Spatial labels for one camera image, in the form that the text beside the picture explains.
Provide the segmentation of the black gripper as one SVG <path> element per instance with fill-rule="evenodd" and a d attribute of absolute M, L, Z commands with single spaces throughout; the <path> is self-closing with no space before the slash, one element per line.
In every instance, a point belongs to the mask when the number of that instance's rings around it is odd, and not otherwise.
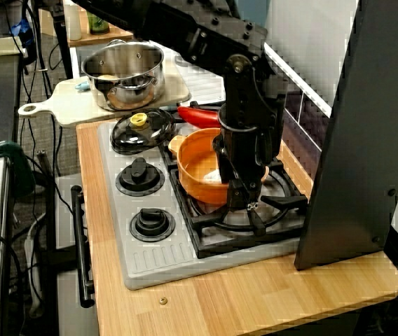
<path fill-rule="evenodd" d="M 222 127 L 212 147 L 217 154 L 221 182 L 228 184 L 227 207 L 231 212 L 256 210 L 266 166 L 280 152 L 280 136 L 271 129 L 232 132 Z"/>

